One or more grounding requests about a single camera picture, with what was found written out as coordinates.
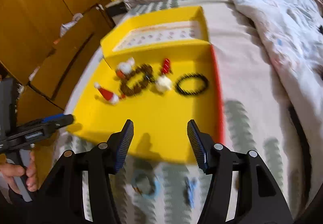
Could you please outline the person's left hand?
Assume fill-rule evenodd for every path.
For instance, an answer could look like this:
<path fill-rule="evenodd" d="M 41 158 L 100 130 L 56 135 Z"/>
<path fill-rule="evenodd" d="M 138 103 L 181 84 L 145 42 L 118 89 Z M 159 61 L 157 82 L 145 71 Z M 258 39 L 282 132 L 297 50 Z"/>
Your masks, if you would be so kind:
<path fill-rule="evenodd" d="M 27 176 L 27 189 L 30 192 L 35 192 L 38 189 L 38 176 L 35 160 L 35 153 L 31 151 L 29 154 L 29 166 L 26 169 L 20 165 L 1 163 L 1 173 L 3 178 L 15 193 L 20 194 L 20 191 L 14 177 Z"/>

